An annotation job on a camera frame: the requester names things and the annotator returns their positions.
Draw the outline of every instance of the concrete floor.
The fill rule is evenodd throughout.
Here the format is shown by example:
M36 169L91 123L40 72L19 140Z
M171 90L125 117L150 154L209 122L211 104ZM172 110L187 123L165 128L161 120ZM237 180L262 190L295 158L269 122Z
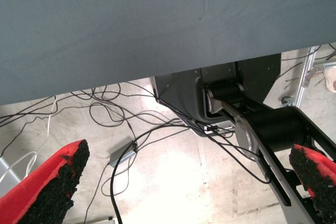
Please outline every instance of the concrete floor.
M323 46L318 57L332 52L328 46ZM306 49L283 53L284 58L303 56ZM282 70L288 69L296 61L283 61ZM301 66L294 68L280 78L265 99L265 103L273 108L280 106L280 99L285 95L293 95L297 81L286 87L286 80L299 77ZM336 129L333 122L336 119L335 94L325 89L324 81L317 84L323 75L317 75L310 83L303 101L302 110L328 136L336 141ZM142 87L150 89L149 79L134 81ZM127 83L121 84L122 93L145 94L137 87ZM109 90L116 90L112 85ZM28 101L0 106L0 116L7 115L32 104ZM67 106L86 106L91 101L81 101L69 98L59 102L60 108ZM153 98L118 97L118 105L137 113L144 110L158 111L168 118L175 115L167 108L157 104ZM101 108L93 113L101 123L108 124L108 116ZM25 122L34 116L26 116L15 123L0 128L1 146L5 146L19 132ZM146 119L159 123L149 116ZM139 119L130 119L135 134L140 135L152 128L152 125ZM17 141L7 149L4 158L9 164L23 154L37 150L46 140L47 119L36 120L26 126ZM181 129L163 129L154 132L150 140L180 131ZM109 154L121 146L132 134L124 123L119 127L107 128L95 124L89 116L88 108L66 109L51 118L50 136L42 152L38 155L35 168L45 161L61 146L85 138L90 147L90 158L83 171L78 191L74 194L75 205L68 211L65 223L83 222L86 208L97 186L103 167L109 160ZM288 163L288 152L278 154L283 162ZM260 172L253 162L240 160L253 172ZM29 158L18 164L14 171L19 177L24 176ZM103 180L111 176L112 168L108 167ZM122 190L127 183L127 174L116 179L115 191ZM104 188L109 194L109 185ZM124 223L286 223L281 208L269 186L263 185L247 174L225 152L208 139L197 137L193 132L186 131L161 142L144 148L130 169L129 188L116 200ZM111 200L97 192L96 198L88 212L88 221L114 216Z

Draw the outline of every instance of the black foam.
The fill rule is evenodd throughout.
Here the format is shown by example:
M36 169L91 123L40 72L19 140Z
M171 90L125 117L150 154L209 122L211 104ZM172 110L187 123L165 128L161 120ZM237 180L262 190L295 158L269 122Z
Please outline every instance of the black foam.
M77 190L76 186L89 156L88 144L83 140L72 158L72 165L66 164L59 169L58 176L41 190L18 223L61 224L65 214L73 206L71 197Z
M316 210L321 212L322 221L326 224L336 223L336 188L329 176L323 177L317 163L306 157L304 149L292 148L289 162L305 190L310 188L315 197L312 198Z

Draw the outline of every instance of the white shoe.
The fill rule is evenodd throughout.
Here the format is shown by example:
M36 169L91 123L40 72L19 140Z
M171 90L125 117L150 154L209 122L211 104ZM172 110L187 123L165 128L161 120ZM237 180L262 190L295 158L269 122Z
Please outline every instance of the white shoe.
M328 68L323 71L326 78L326 87L332 92L336 93L336 68Z

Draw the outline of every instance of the red foam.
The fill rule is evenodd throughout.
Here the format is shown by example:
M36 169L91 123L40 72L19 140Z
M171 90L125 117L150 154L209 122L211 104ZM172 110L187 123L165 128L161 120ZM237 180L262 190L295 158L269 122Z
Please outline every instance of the red foam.
M326 156L314 151L310 148L303 147L301 145L295 144L294 148L296 149L304 149L306 158L314 161L317 164L317 170L323 177L329 176L334 185L336 185L336 163L332 160L328 159ZM308 192L310 196L315 197L315 193L308 188Z
M60 167L71 162L71 157L82 140L59 149L28 177L0 198L0 223L17 223L36 200L41 190L58 176Z

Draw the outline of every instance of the wire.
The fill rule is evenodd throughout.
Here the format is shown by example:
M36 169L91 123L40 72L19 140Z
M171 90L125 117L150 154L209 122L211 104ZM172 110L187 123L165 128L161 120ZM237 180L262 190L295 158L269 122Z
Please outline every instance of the wire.
M86 219L87 219L87 217L88 217L88 211L89 211L89 209L90 209L90 207L91 207L91 204L92 204L93 200L95 199L95 196L96 196L96 194L97 194L97 191L98 191L98 188L99 188L99 184L100 184L101 178L103 177L103 174L104 174L106 168L108 167L108 165L109 165L109 163L106 164L106 166L104 167L103 171L101 172L101 175L100 175L100 178L99 178L99 180L98 180L98 184L97 184L96 190L94 191L94 195L93 195L93 197L92 197L92 199L91 199L91 201L90 201L90 204L89 204L88 208L86 209L86 212L85 212L85 218L84 218L84 222L83 222L83 224L86 223Z
M305 58L305 57L308 57L308 56L311 56L311 55L315 54L320 48L321 48L321 45L319 45L317 47L317 49L315 49L313 52L311 52L311 53L309 53L309 54L307 54L305 56L295 57L295 58L288 58L288 59L281 59L281 61L302 59L302 58Z
M118 169L118 165L123 157L123 155L126 153L127 149L129 147L131 147L131 145L137 141L138 139L140 139L141 137L147 135L149 132L153 132L153 131L156 131L156 130L159 130L159 129L162 129L162 128L165 128L165 127L184 127L184 128L193 128L195 130L198 130L200 131L198 128L194 128L194 127L191 127L191 126L187 126L187 125L160 125L160 126L157 126L153 129L150 129L149 131L145 132L145 133L142 133L140 136L138 136L134 141L132 141L132 143L130 143L130 145L125 149L125 151L120 155L119 159L117 160L117 163L115 164L115 167L113 169L113 172L112 172L112 175L111 175L111 180L110 180L110 195L111 195L111 201L112 201L112 205L114 207L114 210L115 210L115 215L117 216L117 220L118 220L118 223L119 224L122 224L122 218L121 218L121 215L120 215L120 212L119 212L119 209L118 209L118 206L117 206L117 203L116 203L116 200L114 198L114 193L113 193L113 182L114 182L114 178L115 178L115 174L117 172L117 169ZM254 173L252 173L245 165L243 165L230 151L228 151L223 145L221 145L221 143L217 142L215 139L213 139L211 136L207 135L207 137L214 143L216 143L221 149L223 149L227 154L229 154L245 171L247 171L252 177L254 177L256 180L258 180L259 182L263 183L263 184L269 184L271 181L264 181L264 180L261 180L260 178L258 178Z
M130 168L131 168L130 161L131 161L131 158L128 159L128 166L127 166L127 168L125 169L125 171L127 171L127 185L126 185L126 188L125 188L124 190L122 190L122 191L120 191L120 192L114 194L114 196L120 195L120 194L122 194L123 192L125 192L125 191L127 190L127 188L128 188L128 185L130 184ZM103 183L103 184L101 185L101 187L100 187L100 191L101 191L101 193L102 193L104 196L106 196L106 197L111 197L111 195L104 193L104 191L103 191L103 187L104 187L104 185L105 185L110 179L111 179L111 178L108 178L107 180L105 180L104 183Z
M159 141L161 141L161 140L164 140L164 139L166 139L166 138L168 138L168 137L178 135L178 134L180 134L180 133L182 133L182 132L185 132L185 131L188 131L188 130L189 130L189 129L185 129L185 130L182 130L182 131L175 132L175 133L173 133L173 134L170 134L170 135L168 135L168 136L162 137L162 138L160 138L160 139L158 139L158 140L155 140L155 141L153 141L153 142L147 143L147 144L145 144L145 145L143 145L143 144L145 143L145 141L143 141L143 143L142 143L143 146L139 148L139 151L142 150L143 148L145 148L146 146L150 145L150 144L154 144L154 143L159 142Z
M326 61L327 61L327 60L330 60L335 55L336 55L336 50L334 52L332 52L331 54L327 55L327 56L323 56L323 57L320 57L320 58L315 58L315 60L321 60L321 59L326 58Z
M55 100L54 103L52 104L51 110L50 112L52 112L52 110L54 109L55 104L57 103L57 98L55 96ZM35 164L36 158L38 153L40 153L40 151L42 150L42 148L47 144L48 142L48 138L49 138L49 129L50 129L50 119L51 119L51 114L48 116L48 124L47 124L47 137L46 140L44 141L44 143L42 144L42 146L37 150L37 152L34 154L33 157L31 157L27 167L26 167L26 175L25 178L28 176L28 174L30 173L30 171L33 168L33 165Z
M36 154L35 151L32 151L32 152L28 152L26 153L25 155L23 155L21 158L19 158L17 161L15 161L13 164L10 165L9 168L7 168L7 170L3 173L3 175L1 176L0 178L0 183L2 182L2 180L6 177L6 175L12 170L12 168L18 164L20 161L22 161L23 159L25 159L27 156L29 156L30 154Z
M302 63L303 63L303 62L299 62L299 63L295 64L294 66L290 67L289 69L287 69L285 72L283 72L282 74L280 74L280 75L278 76L277 80L280 79L280 78L281 78L282 76L284 76L285 74L287 74L291 69L293 69L293 68L295 68L295 67L301 65Z
M328 45L336 51L336 48L334 48L331 43L328 43Z

